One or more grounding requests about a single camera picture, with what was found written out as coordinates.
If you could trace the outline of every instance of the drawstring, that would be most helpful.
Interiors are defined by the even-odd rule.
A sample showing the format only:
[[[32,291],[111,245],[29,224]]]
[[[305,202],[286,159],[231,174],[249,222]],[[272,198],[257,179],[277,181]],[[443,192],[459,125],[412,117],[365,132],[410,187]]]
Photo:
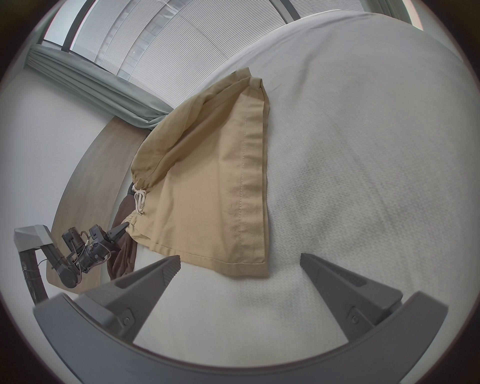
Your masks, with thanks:
[[[147,194],[146,191],[144,190],[137,190],[135,188],[135,185],[132,186],[132,191],[135,192],[135,211],[139,214],[139,215],[143,215],[144,214],[144,205],[145,205],[145,196]]]

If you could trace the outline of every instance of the mattress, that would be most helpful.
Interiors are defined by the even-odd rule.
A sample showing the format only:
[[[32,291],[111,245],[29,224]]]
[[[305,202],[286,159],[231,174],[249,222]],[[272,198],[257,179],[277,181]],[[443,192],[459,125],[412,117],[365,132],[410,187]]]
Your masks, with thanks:
[[[248,66],[270,98],[268,278],[182,263],[135,343],[215,366],[308,358],[347,342],[302,252],[449,306],[402,381],[440,357],[480,290],[480,95],[462,61],[390,17],[333,11],[287,24],[194,93]],[[135,269],[162,256],[139,246]]]

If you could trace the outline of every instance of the white mattress cover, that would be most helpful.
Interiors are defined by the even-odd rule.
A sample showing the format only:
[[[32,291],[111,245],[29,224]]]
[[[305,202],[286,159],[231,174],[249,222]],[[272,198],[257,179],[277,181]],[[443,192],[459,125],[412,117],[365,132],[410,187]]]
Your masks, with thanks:
[[[470,74],[415,27],[350,11],[277,29],[195,92],[244,66],[271,104],[271,275],[183,263],[135,343],[217,366],[278,364],[346,343],[299,265],[310,252],[402,290],[404,301],[422,290],[449,305],[402,381],[415,382],[480,290],[480,95]],[[139,245],[135,269],[159,257]]]

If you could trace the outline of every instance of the green curtain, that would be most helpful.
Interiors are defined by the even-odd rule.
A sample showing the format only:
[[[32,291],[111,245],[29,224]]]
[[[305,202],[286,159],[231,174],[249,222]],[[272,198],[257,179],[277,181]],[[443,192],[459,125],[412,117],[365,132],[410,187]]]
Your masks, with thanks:
[[[147,91],[59,49],[35,44],[26,65],[135,127],[151,130],[172,111]]]

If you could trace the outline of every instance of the wooden panel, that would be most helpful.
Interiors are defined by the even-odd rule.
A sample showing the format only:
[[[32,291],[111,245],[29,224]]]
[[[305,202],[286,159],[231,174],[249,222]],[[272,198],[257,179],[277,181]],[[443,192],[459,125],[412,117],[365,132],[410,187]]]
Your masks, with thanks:
[[[70,253],[61,238],[69,228],[88,231],[94,224],[107,229],[125,174],[148,131],[114,117],[88,147],[63,192],[53,220],[52,236],[63,255]],[[100,285],[100,266],[82,275],[75,288],[66,288],[47,262],[47,281],[74,293]]]

